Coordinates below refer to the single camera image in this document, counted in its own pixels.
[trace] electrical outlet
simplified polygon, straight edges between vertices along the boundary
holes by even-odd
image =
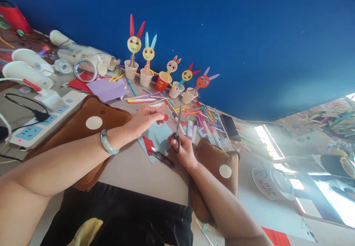
[[[36,137],[36,135],[38,133],[40,133],[43,129],[40,127],[27,127],[25,128],[23,131],[21,131],[19,134],[17,134],[15,137],[19,138],[18,141],[20,141],[21,139],[25,140],[25,141],[30,141],[32,140],[34,137]]]
[[[53,114],[49,114],[50,117],[47,118],[44,122],[42,122],[41,124],[44,126],[48,126],[49,124],[51,124],[58,116],[53,115]]]
[[[69,108],[69,105],[64,105],[61,109],[57,111],[57,114],[64,113]]]

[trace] purple rabbit ear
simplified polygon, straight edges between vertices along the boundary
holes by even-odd
[[[204,75],[207,76],[207,73],[208,73],[209,70],[210,70],[210,67],[208,67],[208,68],[206,69],[206,71],[204,72]]]
[[[214,78],[217,78],[220,74],[213,75],[212,77],[208,77],[210,80],[213,80]]]

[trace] red paper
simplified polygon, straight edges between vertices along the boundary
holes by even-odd
[[[149,150],[152,151],[151,147],[154,147],[152,140],[148,139],[146,136],[143,136],[143,141],[144,141],[144,145],[147,150],[148,156],[152,156],[152,154],[149,152]]]
[[[67,86],[93,94],[93,92],[89,89],[89,87],[86,86],[86,83],[77,78],[69,82]]]
[[[266,235],[270,238],[271,242],[277,246],[291,246],[290,241],[285,233],[278,232],[272,229],[261,227]]]

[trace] black scissors handle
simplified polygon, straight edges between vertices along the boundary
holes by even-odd
[[[180,145],[181,145],[181,143],[180,143],[180,137],[179,137],[179,135],[176,133],[176,132],[174,132],[173,133],[173,135],[172,135],[172,137],[171,138],[174,138],[174,139],[176,139],[176,141],[177,141],[177,150],[175,150],[174,149],[174,151],[178,154],[179,152],[180,152]]]

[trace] red paper cup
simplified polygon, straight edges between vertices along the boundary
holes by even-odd
[[[173,79],[172,79],[172,77],[171,77],[170,75],[168,76],[168,74],[167,74],[166,72],[161,71],[161,72],[159,72],[159,77],[158,77],[158,79],[156,80],[155,89],[156,89],[157,91],[162,92],[162,91],[165,90],[165,88],[166,88],[166,87],[169,85],[169,83],[172,82],[172,81],[173,81]]]

